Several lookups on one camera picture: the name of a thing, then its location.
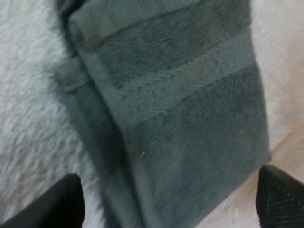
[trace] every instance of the white fluffy rug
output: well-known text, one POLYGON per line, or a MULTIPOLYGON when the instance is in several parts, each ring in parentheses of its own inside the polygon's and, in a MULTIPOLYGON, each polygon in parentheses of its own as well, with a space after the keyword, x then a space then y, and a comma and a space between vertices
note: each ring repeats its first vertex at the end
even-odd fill
POLYGON ((0 223, 75 172, 84 227, 102 227, 97 174, 50 80, 64 57, 52 1, 0 0, 0 223))

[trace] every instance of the folded towel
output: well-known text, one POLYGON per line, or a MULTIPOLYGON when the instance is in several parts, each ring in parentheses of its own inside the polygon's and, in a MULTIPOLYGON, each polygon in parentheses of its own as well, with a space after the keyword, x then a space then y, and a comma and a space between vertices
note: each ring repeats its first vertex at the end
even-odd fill
POLYGON ((59 91, 109 227, 194 227, 270 160, 249 0, 75 0, 59 12, 74 53, 59 91))

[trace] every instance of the gray-green towel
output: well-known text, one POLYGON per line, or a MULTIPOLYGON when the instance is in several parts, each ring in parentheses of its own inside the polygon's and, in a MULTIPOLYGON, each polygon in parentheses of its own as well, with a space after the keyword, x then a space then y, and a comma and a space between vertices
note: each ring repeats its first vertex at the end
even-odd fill
POLYGON ((269 162, 249 0, 63 0, 59 90, 110 228, 191 228, 269 162))

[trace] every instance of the towel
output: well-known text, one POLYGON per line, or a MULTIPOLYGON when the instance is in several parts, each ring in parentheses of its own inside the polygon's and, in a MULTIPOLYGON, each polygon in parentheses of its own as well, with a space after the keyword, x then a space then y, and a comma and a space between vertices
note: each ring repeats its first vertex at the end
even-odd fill
POLYGON ((62 0, 58 92, 110 228, 191 228, 270 161, 249 0, 62 0))

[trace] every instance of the black mesh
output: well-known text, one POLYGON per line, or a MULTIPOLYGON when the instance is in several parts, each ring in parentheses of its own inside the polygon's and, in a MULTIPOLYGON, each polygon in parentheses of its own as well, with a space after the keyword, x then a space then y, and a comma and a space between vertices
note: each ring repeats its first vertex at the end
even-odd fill
POLYGON ((304 185, 265 166, 259 173, 256 208, 261 228, 304 228, 304 185))

